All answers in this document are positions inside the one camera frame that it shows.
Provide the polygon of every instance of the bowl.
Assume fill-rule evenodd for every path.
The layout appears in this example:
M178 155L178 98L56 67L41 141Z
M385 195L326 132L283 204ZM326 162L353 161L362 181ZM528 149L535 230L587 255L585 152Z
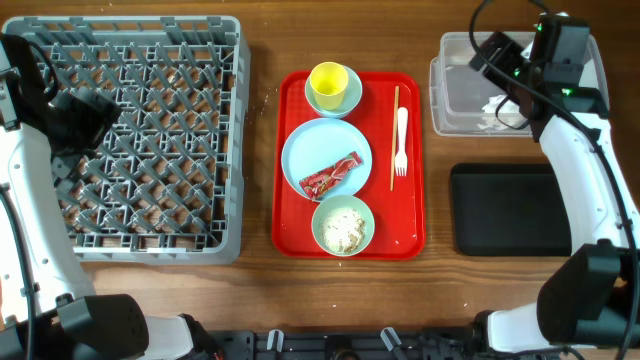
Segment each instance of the bowl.
M365 224L364 238L362 239L360 244L358 244L358 247L356 247L356 249L349 254L336 253L329 249L329 247L325 245L322 235L322 225L327 219L329 212L343 207L351 208L357 211L364 220ZM316 240L318 246L320 246L327 253L339 257L349 257L362 252L362 250L364 250L371 243L375 228L376 224L373 219L373 213L371 212L371 209L369 209L364 201L351 195L338 195L321 202L320 205L318 205L318 207L316 208L316 211L313 213L313 218L311 219L311 232L313 233L313 238Z
M311 87L311 76L307 78L307 83L304 86L304 95L316 114L323 118L342 119L349 115L349 113L356 108L360 99L362 99L362 81L358 77L358 74L347 66L344 68L349 74L349 83L345 90L342 103L333 110L326 110L318 105L313 95L313 88Z

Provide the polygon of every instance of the white plastic fork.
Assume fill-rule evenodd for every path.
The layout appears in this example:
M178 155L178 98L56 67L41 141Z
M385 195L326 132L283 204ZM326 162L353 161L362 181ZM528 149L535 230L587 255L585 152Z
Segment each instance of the white plastic fork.
M398 109L398 153L396 154L396 176L407 176L407 152L404 149L407 140L407 123L409 111L407 108Z

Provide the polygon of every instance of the wooden surface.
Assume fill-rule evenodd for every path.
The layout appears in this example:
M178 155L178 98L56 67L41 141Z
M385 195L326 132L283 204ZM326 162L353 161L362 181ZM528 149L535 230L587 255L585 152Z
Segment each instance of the wooden surface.
M266 331L419 328L462 325L486 309L535 301L562 258L472 258L454 250L448 176L460 162L542 162L530 139L445 138L433 131L429 63L445 32L466 31L473 1L23 0L0 7L18 15L236 16L251 48L251 103L245 126L243 249L233 266L147 267L86 264L100 294L131 294L146 314L189 313L208 329ZM587 19L602 54L619 162L640 199L640 50L635 1L548 1ZM498 1L480 30L530 30L538 10ZM423 95L428 243L409 262L285 258L271 244L278 86L322 61L358 71L401 71ZM611 353L599 354L605 358Z

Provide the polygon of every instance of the rice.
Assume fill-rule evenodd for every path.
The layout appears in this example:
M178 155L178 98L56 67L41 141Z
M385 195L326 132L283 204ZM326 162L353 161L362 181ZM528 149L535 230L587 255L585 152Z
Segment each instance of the rice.
M322 224L325 245L333 252L348 255L364 239L364 219L351 208L330 211Z

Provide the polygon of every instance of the gray dish rack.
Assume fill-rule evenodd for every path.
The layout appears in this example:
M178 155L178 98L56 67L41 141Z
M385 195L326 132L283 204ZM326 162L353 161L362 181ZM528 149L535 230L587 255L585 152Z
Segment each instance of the gray dish rack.
M57 189L79 260L235 261L251 60L237 19L18 17L3 32L41 45L61 91L87 86L123 109L79 183Z

